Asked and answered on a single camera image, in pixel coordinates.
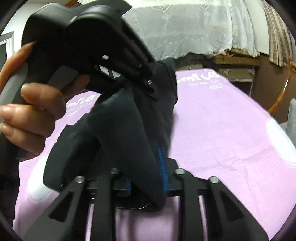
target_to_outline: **pink cloth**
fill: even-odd
[[[271,239],[296,202],[296,149],[272,117],[213,70],[177,72],[178,103],[169,157],[197,177],[219,177],[255,216]],[[15,231],[28,227],[57,197],[42,184],[47,155],[66,124],[89,112],[98,94],[67,103],[43,153],[20,164]],[[117,240],[175,241],[178,198],[158,213],[117,211]]]

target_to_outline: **plaid curtain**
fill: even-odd
[[[265,0],[263,3],[269,33],[269,59],[281,67],[288,66],[292,59],[290,31],[279,14]]]

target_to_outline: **metal screw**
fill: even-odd
[[[118,168],[112,168],[111,169],[111,174],[112,175],[116,175],[116,174],[118,174],[119,173],[119,169]]]
[[[76,179],[75,179],[75,181],[77,183],[83,183],[84,180],[85,180],[85,177],[84,176],[77,176]]]
[[[175,173],[178,174],[178,175],[182,175],[182,174],[185,173],[185,170],[182,169],[182,168],[177,168],[177,169],[175,170]]]
[[[211,183],[218,183],[218,182],[220,182],[220,180],[218,179],[218,177],[210,177],[210,182]]]

